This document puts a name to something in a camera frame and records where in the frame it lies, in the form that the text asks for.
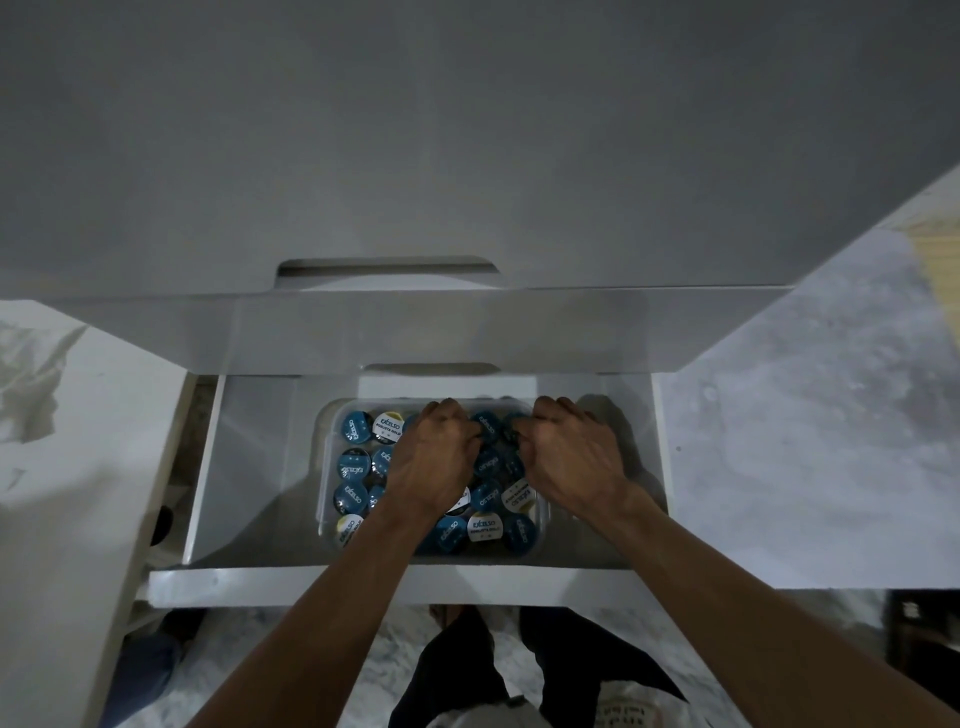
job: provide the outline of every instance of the excelso logo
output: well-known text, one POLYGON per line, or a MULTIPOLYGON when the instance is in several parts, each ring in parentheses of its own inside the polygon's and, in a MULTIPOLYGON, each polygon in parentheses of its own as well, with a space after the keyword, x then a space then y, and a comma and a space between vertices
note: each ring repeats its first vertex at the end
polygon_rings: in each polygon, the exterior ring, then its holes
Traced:
POLYGON ((354 502, 359 503, 359 502, 361 501, 361 498, 360 498, 360 496, 357 494, 357 492, 356 492, 355 490, 353 490, 352 488, 350 488, 349 486, 347 486, 347 487, 344 488, 344 493, 346 493, 346 494, 349 495, 351 498, 353 498, 354 502))

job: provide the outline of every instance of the right hand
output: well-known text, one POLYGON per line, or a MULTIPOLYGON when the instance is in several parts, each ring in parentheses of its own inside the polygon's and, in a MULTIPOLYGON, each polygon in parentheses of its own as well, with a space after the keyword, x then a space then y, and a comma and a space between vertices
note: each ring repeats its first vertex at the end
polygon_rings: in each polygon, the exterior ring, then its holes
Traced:
POLYGON ((566 397, 539 397, 533 417, 512 422, 534 490, 591 522, 616 504, 626 484, 616 437, 566 397))

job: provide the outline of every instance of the countertop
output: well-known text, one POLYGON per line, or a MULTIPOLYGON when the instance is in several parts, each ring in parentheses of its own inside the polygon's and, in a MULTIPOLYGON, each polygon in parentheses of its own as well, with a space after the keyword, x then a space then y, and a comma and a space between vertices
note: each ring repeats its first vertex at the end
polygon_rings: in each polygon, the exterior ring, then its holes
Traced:
POLYGON ((27 338, 54 351, 47 372, 65 366, 36 439, 0 443, 0 705, 11 728, 95 725, 192 377, 39 303, 2 302, 0 387, 27 338))

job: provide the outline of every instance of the left hand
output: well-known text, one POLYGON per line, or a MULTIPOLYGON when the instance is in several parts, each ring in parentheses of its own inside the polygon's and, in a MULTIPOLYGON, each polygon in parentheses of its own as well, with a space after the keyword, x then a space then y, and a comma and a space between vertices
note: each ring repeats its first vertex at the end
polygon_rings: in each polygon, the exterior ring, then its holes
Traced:
POLYGON ((432 525, 464 494, 480 445, 480 424, 458 401, 430 402, 394 447, 385 496, 432 525))

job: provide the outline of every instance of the clear plastic tray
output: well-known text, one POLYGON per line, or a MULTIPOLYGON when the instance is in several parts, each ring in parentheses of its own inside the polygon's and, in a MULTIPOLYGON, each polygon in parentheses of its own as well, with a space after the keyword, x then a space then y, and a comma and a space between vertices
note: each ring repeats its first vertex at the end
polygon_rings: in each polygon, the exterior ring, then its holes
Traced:
MULTIPOLYGON (((400 414, 403 417, 404 422, 406 422, 411 417, 418 415, 424 406, 430 401, 431 400, 414 399, 350 400, 343 403, 337 409, 337 411, 333 413, 332 421, 330 422, 331 427, 326 434, 323 444, 323 464, 320 473, 320 496, 317 502, 317 521, 319 523, 318 530, 323 538, 329 538, 334 543, 337 543, 339 540, 337 534, 337 521, 341 518, 341 514, 334 506, 333 498, 334 492, 343 482, 338 472, 338 461, 340 455, 343 454, 347 449, 359 448, 368 453, 372 458, 378 449, 385 447, 384 443, 378 442, 375 439, 370 439, 362 444, 353 444, 349 442, 341 431, 341 424, 347 415, 351 412, 359 410, 362 412, 367 412, 375 419, 378 415, 384 412, 396 412, 400 414)), ((510 413, 522 412, 523 414, 529 415, 531 412, 531 406, 529 403, 509 398, 499 400, 460 400, 460 404, 463 405, 464 409, 467 410, 470 416, 478 412, 489 411, 496 415, 497 418, 501 419, 501 421, 504 416, 510 413)), ((501 455, 501 467, 494 476, 494 479, 496 479, 505 490, 514 482, 516 482, 517 478, 508 474, 506 467, 503 465, 505 462, 504 456, 508 455, 511 450, 516 451, 516 449, 513 448, 513 446, 506 442, 506 440, 502 437, 490 447, 494 448, 501 455)), ((480 482, 480 480, 480 478, 474 478, 471 480, 470 488, 473 488, 476 483, 480 482)), ((384 482, 382 478, 376 476, 375 473, 368 474, 363 480, 363 484, 368 490, 374 483, 378 483, 384 488, 389 489, 389 472, 386 482, 384 482)), ((504 521, 511 513, 503 507, 497 509, 497 511, 504 521)), ((463 518, 468 519, 468 517, 474 512, 475 511, 473 511, 471 507, 468 507, 467 511, 461 515, 463 518)), ((536 525, 537 540, 534 545, 523 554, 511 552, 506 547, 503 538, 479 543, 470 541, 469 538, 467 538, 467 544, 465 547, 459 549, 455 553, 444 554, 441 550, 439 550, 438 547, 434 547, 432 543, 433 532, 431 531, 431 534, 428 534, 423 545, 421 545, 420 549, 418 549, 417 555, 437 557, 441 560, 460 562, 490 561, 491 559, 497 561, 524 559, 531 554, 536 553, 543 542, 544 532, 550 517, 549 504, 542 497, 536 496, 532 505, 524 510, 524 515, 530 518, 530 520, 536 525)))

